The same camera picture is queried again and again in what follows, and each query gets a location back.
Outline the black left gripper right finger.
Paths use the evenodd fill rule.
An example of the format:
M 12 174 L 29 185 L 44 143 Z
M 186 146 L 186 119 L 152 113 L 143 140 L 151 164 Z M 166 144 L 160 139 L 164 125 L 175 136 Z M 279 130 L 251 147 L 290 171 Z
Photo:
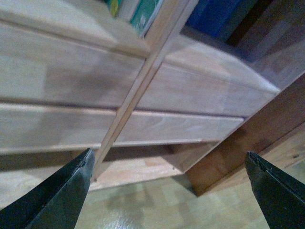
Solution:
M 244 164 L 269 228 L 303 229 L 305 185 L 254 152 L 247 152 Z

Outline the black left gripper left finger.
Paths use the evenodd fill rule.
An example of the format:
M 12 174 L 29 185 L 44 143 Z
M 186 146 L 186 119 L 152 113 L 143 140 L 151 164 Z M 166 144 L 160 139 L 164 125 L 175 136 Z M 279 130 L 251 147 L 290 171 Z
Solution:
M 86 199 L 93 167 L 90 148 L 0 211 L 2 229 L 73 229 Z

